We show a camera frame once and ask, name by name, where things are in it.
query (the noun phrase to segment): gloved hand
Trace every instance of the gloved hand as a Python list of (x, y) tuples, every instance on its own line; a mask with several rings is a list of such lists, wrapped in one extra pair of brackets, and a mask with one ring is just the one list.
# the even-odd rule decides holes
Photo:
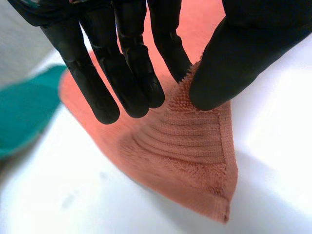
[(222, 0), (226, 17), (205, 48), (190, 88), (210, 110), (232, 99), (312, 32), (312, 0)]
[[(146, 0), (8, 0), (59, 51), (97, 119), (115, 122), (119, 108), (84, 45), (84, 28), (114, 92), (131, 117), (163, 104), (164, 93), (143, 43)], [(176, 34), (181, 0), (148, 0), (155, 44), (172, 76), (181, 80), (191, 62)], [(117, 45), (117, 34), (123, 54)]]

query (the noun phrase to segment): teal cloth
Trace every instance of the teal cloth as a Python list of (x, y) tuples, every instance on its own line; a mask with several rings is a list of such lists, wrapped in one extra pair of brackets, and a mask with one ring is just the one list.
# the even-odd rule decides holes
[(0, 160), (26, 147), (48, 124), (60, 104), (58, 85), (65, 69), (53, 66), (0, 90)]

